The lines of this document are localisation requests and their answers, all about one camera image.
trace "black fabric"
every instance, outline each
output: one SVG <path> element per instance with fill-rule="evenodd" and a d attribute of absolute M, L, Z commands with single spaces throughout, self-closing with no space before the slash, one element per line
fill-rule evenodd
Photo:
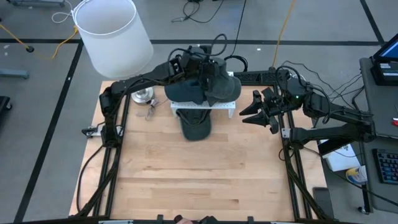
<path fill-rule="evenodd" d="M 209 105 L 213 106 L 216 99 L 225 99 L 230 97 L 234 91 L 234 80 L 226 72 L 226 62 L 220 58 L 213 58 L 216 66 L 213 67 L 210 78 L 207 80 L 206 97 L 214 98 L 209 101 Z"/>
<path fill-rule="evenodd" d="M 211 133 L 211 110 L 178 109 L 182 134 L 188 141 L 199 141 Z"/>
<path fill-rule="evenodd" d="M 229 77 L 229 82 L 232 83 L 232 87 L 228 87 L 231 91 L 228 95 L 220 98 L 219 95 L 214 95 L 211 93 L 205 92 L 206 99 L 209 102 L 210 106 L 213 106 L 215 103 L 227 103 L 235 101 L 239 98 L 242 91 L 242 83 L 236 77 Z"/>
<path fill-rule="evenodd" d="M 205 92 L 197 79 L 165 86 L 164 91 L 169 100 L 177 103 L 192 101 L 200 105 L 206 100 Z"/>

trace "gray floor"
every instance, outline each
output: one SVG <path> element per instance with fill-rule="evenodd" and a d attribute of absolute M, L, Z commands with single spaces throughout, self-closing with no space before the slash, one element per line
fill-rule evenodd
<path fill-rule="evenodd" d="M 80 1 L 70 1 L 76 6 Z M 212 39 L 225 33 L 235 39 L 243 0 L 226 0 L 215 18 L 207 24 L 192 21 L 171 23 L 182 16 L 185 0 L 135 0 L 147 33 L 154 40 Z M 398 16 L 395 0 L 366 0 L 385 40 L 397 32 Z M 209 18 L 220 2 L 205 0 L 197 19 Z M 289 10 L 289 0 L 248 0 L 243 16 L 239 40 L 276 40 Z M 51 15 L 66 9 L 42 7 L 14 7 L 0 2 L 2 24 L 23 39 L 66 39 L 73 32 L 69 18 L 54 24 Z M 0 30 L 0 38 L 10 38 Z M 359 0 L 301 0 L 297 1 L 283 35 L 284 40 L 363 40 L 377 41 Z M 55 44 L 31 44 L 41 55 L 52 55 Z M 77 44 L 64 45 L 55 60 L 42 60 L 28 54 L 19 44 L 0 44 L 0 67 L 26 69 L 30 79 L 0 78 L 0 95 L 12 98 L 14 105 L 0 131 L 0 223 L 12 222 L 21 202 L 35 164 Z M 186 45 L 154 45 L 155 54 L 148 68 L 163 62 L 169 52 Z M 359 59 L 372 55 L 379 47 L 282 45 L 277 64 L 284 60 L 304 63 L 319 72 L 334 87 L 347 82 L 359 73 Z M 225 56 L 233 45 L 229 45 Z M 266 70 L 272 63 L 275 45 L 238 45 L 235 54 L 246 57 L 249 70 Z M 322 85 L 315 75 L 297 67 L 312 83 Z M 228 70 L 240 71 L 238 63 L 228 64 Z M 69 213 L 86 139 L 80 129 L 92 120 L 101 81 L 83 49 L 75 75 L 55 129 L 44 166 L 39 175 L 25 221 L 64 218 Z M 349 90 L 362 86 L 359 80 Z M 345 96 L 350 100 L 353 94 Z M 339 99 L 335 102 L 344 104 Z M 366 100 L 358 97 L 362 109 Z M 339 125 L 330 121 L 328 126 Z M 360 190 L 325 172 L 331 193 L 335 217 L 347 222 L 394 223 L 398 215 L 375 210 L 364 216 L 356 211 L 362 206 Z"/>

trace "desk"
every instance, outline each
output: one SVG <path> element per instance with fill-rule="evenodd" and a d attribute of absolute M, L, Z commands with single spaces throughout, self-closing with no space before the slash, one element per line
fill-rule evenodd
<path fill-rule="evenodd" d="M 101 92 L 110 84 L 104 82 Z M 264 88 L 244 86 L 236 100 L 237 111 L 252 102 L 253 90 Z M 166 99 L 162 87 L 156 87 L 155 94 L 159 101 Z M 256 221 L 294 220 L 285 164 L 278 159 L 282 148 L 279 133 L 243 124 L 238 113 L 229 119 L 225 111 L 213 110 L 210 137 L 188 142 L 169 102 L 156 108 L 152 121 L 141 116 L 147 109 L 133 102 L 129 105 L 111 218 L 154 220 L 163 214 L 165 220 L 172 220 L 181 214 L 192 220 L 207 215 L 235 221 L 248 216 Z M 312 126 L 302 110 L 295 111 L 294 118 L 296 126 Z M 102 121 L 97 104 L 93 124 Z M 88 140 L 83 164 L 100 145 L 100 138 Z M 317 149 L 315 142 L 307 147 Z M 97 188 L 103 155 L 98 154 L 86 168 L 81 206 Z M 302 151 L 301 155 L 312 194 L 313 187 L 326 186 L 322 164 L 316 154 Z M 305 217 L 301 194 L 297 197 L 301 217 Z M 74 197 L 70 214 L 76 213 L 75 203 Z"/>
<path fill-rule="evenodd" d="M 395 108 L 395 104 L 398 105 L 398 86 L 377 86 L 370 72 L 372 61 L 369 58 L 362 58 L 360 64 L 366 99 L 369 110 L 373 114 L 377 133 L 377 138 L 373 142 L 363 144 L 366 173 L 368 174 L 368 187 L 375 194 L 398 202 L 398 185 L 380 183 L 371 152 L 375 148 L 397 149 L 398 152 L 398 139 L 396 139 L 398 138 L 398 128 L 391 124 L 392 117 L 398 116 Z M 370 195 L 370 199 L 371 205 L 374 208 L 398 213 L 398 207 L 372 195 Z"/>

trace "wooden table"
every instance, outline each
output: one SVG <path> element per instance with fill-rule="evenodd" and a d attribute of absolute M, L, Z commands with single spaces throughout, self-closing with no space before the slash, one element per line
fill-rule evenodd
<path fill-rule="evenodd" d="M 110 84 L 104 82 L 101 92 Z M 207 215 L 218 220 L 247 220 L 247 216 L 256 221 L 294 220 L 285 163 L 278 159 L 280 134 L 244 124 L 239 116 L 252 102 L 252 91 L 264 88 L 244 86 L 232 119 L 225 110 L 213 110 L 211 135 L 198 142 L 183 138 L 169 101 L 156 108 L 152 121 L 144 118 L 147 106 L 130 103 L 111 218 L 153 220 L 163 214 L 165 220 L 172 220 L 181 214 L 192 220 Z M 162 87 L 155 88 L 155 93 L 159 101 L 166 100 Z M 93 124 L 102 121 L 97 104 Z M 296 126 L 312 126 L 302 110 L 294 112 L 294 121 Z M 100 145 L 100 138 L 88 140 L 83 164 Z M 315 142 L 307 147 L 317 151 Z M 98 186 L 103 155 L 104 150 L 86 168 L 81 207 Z M 301 155 L 312 194 L 313 187 L 326 186 L 322 165 L 316 154 L 302 151 Z M 297 196 L 304 217 L 298 189 Z M 75 197 L 70 214 L 76 213 Z"/>

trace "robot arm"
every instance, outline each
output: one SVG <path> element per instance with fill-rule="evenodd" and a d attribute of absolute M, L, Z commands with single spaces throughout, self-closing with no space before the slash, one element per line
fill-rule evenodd
<path fill-rule="evenodd" d="M 207 79 L 217 75 L 217 72 L 226 72 L 219 69 L 223 68 L 225 70 L 225 67 L 219 65 L 217 60 L 210 58 L 211 46 L 209 45 L 189 46 L 187 50 L 178 50 L 182 50 L 183 55 L 177 55 L 168 62 L 156 66 L 151 72 L 114 82 L 100 94 L 101 112 L 105 118 L 104 127 L 101 130 L 104 147 L 117 147 L 120 145 L 120 137 L 116 129 L 116 118 L 122 98 L 125 95 L 151 86 L 172 85 L 192 78 Z"/>
<path fill-rule="evenodd" d="M 320 154 L 327 154 L 345 146 L 352 141 L 369 142 L 376 137 L 372 115 L 344 106 L 330 103 L 326 95 L 314 92 L 317 88 L 309 82 L 302 82 L 299 78 L 291 78 L 288 71 L 278 72 L 277 81 L 282 95 L 277 95 L 270 88 L 262 90 L 262 97 L 258 91 L 253 91 L 253 102 L 240 112 L 240 115 L 255 114 L 243 119 L 244 123 L 271 126 L 271 132 L 277 133 L 279 124 L 276 115 L 303 108 L 303 112 L 310 118 L 328 117 L 346 122 L 335 128 L 303 129 L 284 128 L 282 137 L 288 140 L 291 147 L 302 149 L 306 143 L 313 140 L 328 139 L 319 145 Z"/>

